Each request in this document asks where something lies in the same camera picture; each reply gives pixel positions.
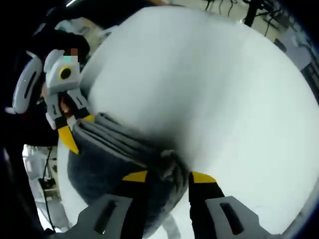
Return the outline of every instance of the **black wire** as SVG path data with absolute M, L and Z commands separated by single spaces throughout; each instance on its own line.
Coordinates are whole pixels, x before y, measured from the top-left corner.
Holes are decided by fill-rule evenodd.
M 259 13 L 259 14 L 256 14 L 255 17 L 257 16 L 263 16 L 263 15 L 268 15 L 268 14 L 275 14 L 275 13 L 278 13 L 280 12 L 280 9 L 279 10 L 275 10 L 275 11 L 267 11 L 267 12 L 262 12 L 262 13 Z
M 205 8 L 205 11 L 207 11 L 208 7 L 209 7 L 210 1 L 207 2 L 207 6 Z
M 45 166 L 44 166 L 44 171 L 43 171 L 43 176 L 42 176 L 42 183 L 44 183 L 45 171 L 46 171 L 46 168 L 48 167 L 49 158 L 50 158 L 50 154 L 51 154 L 51 152 L 52 152 L 52 148 L 53 148 L 53 147 L 50 148 L 49 154 L 48 154 L 48 156 L 47 156 L 47 158 L 46 158 L 46 162 L 45 162 Z M 43 187 L 43 185 L 42 185 L 41 183 L 40 183 L 40 185 L 41 185 L 41 188 L 42 188 L 42 190 L 43 190 L 43 195 L 44 195 L 44 200 L 45 200 L 45 207 L 46 207 L 46 211 L 47 211 L 47 213 L 48 213 L 49 222 L 50 222 L 50 224 L 51 224 L 52 229 L 55 231 L 55 226 L 53 225 L 53 222 L 52 222 L 52 219 L 51 219 L 51 215 L 50 215 L 50 211 L 49 211 L 49 206 L 48 206 L 48 200 L 47 200 L 47 198 L 46 198 L 45 190 L 44 190 L 44 187 Z
M 233 8 L 233 6 L 234 6 L 234 2 L 233 2 L 233 0 L 230 0 L 230 3 L 231 3 L 231 6 L 230 6 L 230 8 L 229 8 L 229 10 L 228 10 L 228 16 L 230 15 L 230 11 L 231 11 L 231 9 Z
M 271 22 L 271 20 L 272 20 L 272 19 L 274 19 L 275 15 L 276 15 L 276 13 L 274 13 L 274 14 L 271 16 L 271 18 L 269 19 L 269 21 L 268 21 L 268 23 L 267 23 L 267 29 L 266 29 L 266 32 L 265 32 L 265 35 L 264 35 L 264 36 L 266 36 L 266 35 L 267 35 L 267 32 L 268 32 L 268 29 L 269 29 L 270 22 Z
M 220 1 L 220 4 L 219 4 L 219 14 L 221 14 L 221 5 L 222 5 L 223 1 L 224 1 L 224 0 L 221 0 L 221 1 Z

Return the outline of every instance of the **robotic hand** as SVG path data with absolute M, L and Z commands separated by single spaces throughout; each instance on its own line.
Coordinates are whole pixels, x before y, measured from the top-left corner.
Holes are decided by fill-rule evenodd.
M 84 209 L 77 224 L 49 239 L 141 239 L 148 195 L 147 171 L 122 179 L 113 192 Z M 225 197 L 209 175 L 189 176 L 190 218 L 195 239 L 279 239 L 259 225 L 258 216 L 234 197 Z
M 44 63 L 45 87 L 47 96 L 46 118 L 52 129 L 57 129 L 61 140 L 78 154 L 79 149 L 73 139 L 67 120 L 61 109 L 62 97 L 68 100 L 68 106 L 76 119 L 93 121 L 89 113 L 88 102 L 80 91 L 81 75 L 77 56 L 64 56 L 63 50 L 53 50 Z

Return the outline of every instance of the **white table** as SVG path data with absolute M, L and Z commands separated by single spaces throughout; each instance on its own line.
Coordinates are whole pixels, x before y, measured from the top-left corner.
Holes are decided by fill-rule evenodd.
M 106 39 L 84 71 L 94 112 L 173 143 L 194 171 L 215 177 L 270 233 L 294 220 L 319 175 L 319 107 L 301 73 L 247 26 L 183 7 L 146 8 Z M 85 208 L 59 185 L 71 223 Z M 193 238 L 187 195 L 173 210 Z M 152 238 L 166 238 L 160 229 Z

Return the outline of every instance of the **black sleeve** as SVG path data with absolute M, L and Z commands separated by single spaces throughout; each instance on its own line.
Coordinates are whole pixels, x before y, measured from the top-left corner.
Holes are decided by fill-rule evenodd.
M 78 49 L 80 62 L 90 52 L 90 46 L 83 36 L 54 29 L 37 34 L 30 46 L 30 51 L 44 60 L 53 49 L 67 50 L 70 48 Z
M 2 120 L 7 128 L 4 138 L 8 146 L 28 144 L 48 147 L 58 143 L 58 132 L 51 128 L 42 106 L 36 106 L 23 115 L 4 113 Z
M 81 7 L 77 7 L 78 5 L 82 6 L 82 4 L 79 4 L 77 1 L 72 7 L 62 6 L 50 9 L 44 19 L 46 27 L 54 28 L 61 21 L 82 17 L 82 10 Z

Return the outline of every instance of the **gray fabric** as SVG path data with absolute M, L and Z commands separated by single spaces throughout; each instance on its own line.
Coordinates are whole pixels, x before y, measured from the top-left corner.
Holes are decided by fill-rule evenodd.
M 144 237 L 151 236 L 188 187 L 189 171 L 178 155 L 152 144 L 106 114 L 98 114 L 94 123 L 78 120 L 73 137 L 80 153 L 70 151 L 68 176 L 88 205 L 112 193 L 126 175 L 149 171 L 151 191 Z

